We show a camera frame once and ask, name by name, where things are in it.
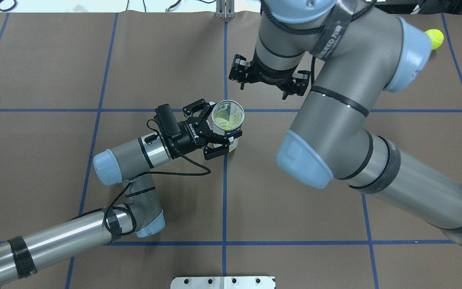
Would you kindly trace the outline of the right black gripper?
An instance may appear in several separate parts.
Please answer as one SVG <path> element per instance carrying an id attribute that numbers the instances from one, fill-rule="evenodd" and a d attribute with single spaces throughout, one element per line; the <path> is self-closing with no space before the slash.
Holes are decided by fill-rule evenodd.
<path id="1" fill-rule="evenodd" d="M 280 86 L 283 92 L 282 100 L 290 95 L 303 96 L 308 88 L 311 72 L 297 71 L 297 65 L 277 70 L 266 66 L 258 57 L 253 55 L 253 60 L 247 61 L 242 55 L 233 57 L 229 80 L 240 84 L 240 90 L 244 90 L 245 84 L 262 82 L 268 85 Z"/>

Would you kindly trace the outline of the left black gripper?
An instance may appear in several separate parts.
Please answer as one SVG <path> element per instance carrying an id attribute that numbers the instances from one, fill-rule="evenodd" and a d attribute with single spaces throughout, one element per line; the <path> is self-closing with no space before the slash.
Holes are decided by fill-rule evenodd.
<path id="1" fill-rule="evenodd" d="M 214 106 L 213 102 L 200 99 L 182 108 L 186 120 L 177 123 L 181 134 L 172 137 L 173 145 L 179 153 L 187 155 L 203 149 L 204 159 L 210 160 L 237 148 L 239 137 L 243 135 L 240 128 L 224 130 L 223 134 L 217 134 L 210 128 L 208 118 Z"/>

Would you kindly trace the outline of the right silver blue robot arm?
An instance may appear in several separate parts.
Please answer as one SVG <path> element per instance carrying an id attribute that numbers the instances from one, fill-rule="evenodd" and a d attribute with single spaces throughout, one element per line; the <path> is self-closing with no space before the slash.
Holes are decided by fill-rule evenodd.
<path id="1" fill-rule="evenodd" d="M 314 188 L 332 179 L 439 228 L 462 246 L 462 184 L 363 125 L 381 92 L 399 92 L 425 67 L 429 36 L 364 0 L 263 0 L 251 62 L 229 78 L 306 99 L 277 165 Z"/>

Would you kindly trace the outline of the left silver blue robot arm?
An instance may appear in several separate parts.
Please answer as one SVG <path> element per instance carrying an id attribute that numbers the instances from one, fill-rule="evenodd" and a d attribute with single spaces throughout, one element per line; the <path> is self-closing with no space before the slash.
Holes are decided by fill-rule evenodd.
<path id="1" fill-rule="evenodd" d="M 157 129 L 97 154 L 92 164 L 104 185 L 123 185 L 121 204 L 85 212 L 60 225 L 0 243 L 0 288 L 84 251 L 136 234 L 139 238 L 165 228 L 164 212 L 152 176 L 155 168 L 202 150 L 205 160 L 236 148 L 245 111 L 238 102 L 197 100 L 182 110 L 178 122 L 168 104 L 158 106 Z"/>

